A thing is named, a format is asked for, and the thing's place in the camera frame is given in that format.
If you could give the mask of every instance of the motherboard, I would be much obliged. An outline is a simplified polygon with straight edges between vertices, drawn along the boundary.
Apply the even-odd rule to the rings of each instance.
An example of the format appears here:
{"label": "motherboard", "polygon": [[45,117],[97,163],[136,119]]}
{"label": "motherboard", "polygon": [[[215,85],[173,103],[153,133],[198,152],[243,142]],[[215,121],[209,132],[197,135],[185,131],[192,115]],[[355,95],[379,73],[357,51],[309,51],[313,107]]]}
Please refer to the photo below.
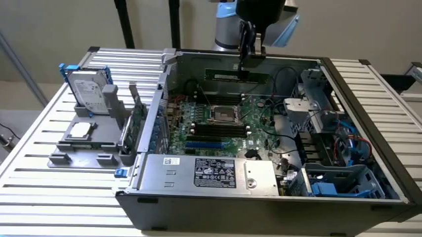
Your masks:
{"label": "motherboard", "polygon": [[276,137],[271,110],[265,103],[273,103],[249,96],[213,105],[189,97],[176,97],[166,106],[170,131],[168,153],[172,155],[216,156],[273,160],[269,152]]}

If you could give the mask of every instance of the white wall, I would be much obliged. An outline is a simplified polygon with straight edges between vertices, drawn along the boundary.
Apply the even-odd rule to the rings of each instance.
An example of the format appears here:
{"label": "white wall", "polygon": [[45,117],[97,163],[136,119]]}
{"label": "white wall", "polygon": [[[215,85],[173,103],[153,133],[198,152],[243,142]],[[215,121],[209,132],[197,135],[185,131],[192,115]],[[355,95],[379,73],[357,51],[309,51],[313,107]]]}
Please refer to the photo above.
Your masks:
{"label": "white wall", "polygon": [[[166,0],[126,0],[134,45],[170,46]],[[368,59],[381,73],[422,61],[420,0],[296,0],[300,24],[269,53]],[[216,4],[181,0],[181,47],[209,49]],[[57,64],[90,45],[124,47],[112,0],[0,0],[0,29],[38,82],[61,83]],[[0,80],[18,78],[0,54]]]}

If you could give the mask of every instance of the cpu socket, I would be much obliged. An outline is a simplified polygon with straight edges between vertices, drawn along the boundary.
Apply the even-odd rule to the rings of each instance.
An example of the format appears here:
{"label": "cpu socket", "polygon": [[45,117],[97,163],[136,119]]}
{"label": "cpu socket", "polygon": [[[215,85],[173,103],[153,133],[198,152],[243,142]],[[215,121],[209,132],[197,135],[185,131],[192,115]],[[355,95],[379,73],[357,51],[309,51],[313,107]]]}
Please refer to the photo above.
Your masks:
{"label": "cpu socket", "polygon": [[208,122],[213,124],[239,124],[237,107],[211,106]]}

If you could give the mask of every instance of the cable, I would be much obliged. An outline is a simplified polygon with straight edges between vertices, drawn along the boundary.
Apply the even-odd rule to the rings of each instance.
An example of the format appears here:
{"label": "cable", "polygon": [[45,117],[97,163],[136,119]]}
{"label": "cable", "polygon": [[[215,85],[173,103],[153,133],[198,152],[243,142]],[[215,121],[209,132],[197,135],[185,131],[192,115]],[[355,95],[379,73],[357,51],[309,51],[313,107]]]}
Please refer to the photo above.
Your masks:
{"label": "cable", "polygon": [[243,94],[248,94],[248,93],[251,93],[255,89],[256,89],[256,87],[259,86],[260,84],[256,84],[253,87],[252,87],[252,89],[249,89],[247,92],[244,92]]}
{"label": "cable", "polygon": [[205,93],[204,93],[204,90],[202,90],[202,88],[201,88],[201,86],[197,84],[197,87],[198,87],[198,89],[200,89],[200,91],[201,91],[201,93],[202,93],[202,95],[204,95],[204,98],[205,98],[205,100],[207,100],[207,102],[208,102],[208,105],[209,105],[209,107],[211,107],[211,103],[209,103],[209,100],[208,100],[208,97],[207,97],[207,95],[205,95]]}
{"label": "cable", "polygon": [[272,143],[271,143],[271,146],[269,146],[269,151],[271,151],[273,154],[283,155],[283,154],[287,154],[287,153],[291,153],[291,152],[297,152],[297,149],[293,149],[293,150],[287,151],[287,152],[275,152],[275,151],[272,150],[273,144],[275,144],[275,142],[272,142]]}
{"label": "cable", "polygon": [[1,123],[0,123],[0,126],[4,127],[6,130],[9,130],[10,133],[13,134],[13,136],[20,140],[20,137],[16,135],[16,133],[13,132],[13,130],[8,126],[4,126]]}
{"label": "cable", "polygon": [[239,118],[239,120],[241,120],[253,110],[256,110],[256,109],[252,109],[252,110],[247,111],[247,112],[243,114],[243,116]]}
{"label": "cable", "polygon": [[196,82],[196,84],[197,84],[197,80],[194,78],[190,78],[190,79],[185,80],[184,83],[182,83],[182,94],[185,94],[185,95],[186,95],[186,85],[192,81]]}
{"label": "cable", "polygon": [[[261,120],[263,115],[264,115],[264,112],[267,111],[268,108],[269,108],[269,106],[267,106],[267,107],[263,109],[261,115],[259,116],[259,121]],[[263,127],[261,127],[261,131],[263,131],[265,134],[268,134],[268,135],[279,136],[279,137],[287,137],[287,138],[289,138],[291,140],[295,141],[295,138],[293,138],[293,137],[287,136],[287,135],[281,135],[281,134],[276,134],[276,133],[271,133],[271,132],[268,132],[267,130],[264,130]]]}
{"label": "cable", "polygon": [[236,106],[239,106],[239,105],[241,105],[243,104],[243,102],[245,102],[247,100],[249,100],[251,99],[251,95],[244,99],[244,100],[240,100],[240,102],[239,102],[239,104],[236,105]]}
{"label": "cable", "polygon": [[173,99],[173,103],[176,104],[178,100],[184,99],[184,95],[177,95],[176,98]]}
{"label": "cable", "polygon": [[307,124],[307,123],[311,121],[311,118],[312,118],[316,114],[319,114],[321,111],[323,111],[323,110],[317,110],[317,111],[309,116],[309,118],[308,118],[308,120],[305,121],[304,124]]}
{"label": "cable", "polygon": [[281,67],[279,70],[277,70],[277,72],[276,72],[276,74],[275,74],[275,77],[272,77],[272,82],[273,82],[273,85],[272,85],[272,93],[275,93],[276,92],[276,78],[277,78],[277,74],[280,73],[280,71],[283,71],[283,70],[285,70],[285,69],[289,69],[289,70],[292,70],[293,71],[293,73],[295,73],[295,76],[296,76],[296,86],[295,87],[297,87],[297,92],[299,92],[299,73],[297,73],[297,71],[292,68],[292,67]]}

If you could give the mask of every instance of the blue latch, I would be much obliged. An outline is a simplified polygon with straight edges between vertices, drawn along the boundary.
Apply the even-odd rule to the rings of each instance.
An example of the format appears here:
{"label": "blue latch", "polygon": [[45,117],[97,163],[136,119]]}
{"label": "blue latch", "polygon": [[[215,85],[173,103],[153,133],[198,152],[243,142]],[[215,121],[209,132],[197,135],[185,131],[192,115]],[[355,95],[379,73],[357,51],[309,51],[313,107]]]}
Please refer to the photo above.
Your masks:
{"label": "blue latch", "polygon": [[369,196],[369,190],[363,190],[356,194],[337,194],[332,183],[313,183],[311,189],[317,197],[367,198]]}
{"label": "blue latch", "polygon": [[65,67],[65,69],[69,70],[69,71],[76,71],[76,70],[80,69],[80,67],[78,67],[78,65],[68,65],[68,66]]}
{"label": "blue latch", "polygon": [[126,170],[125,169],[116,169],[113,173],[114,178],[126,178]]}

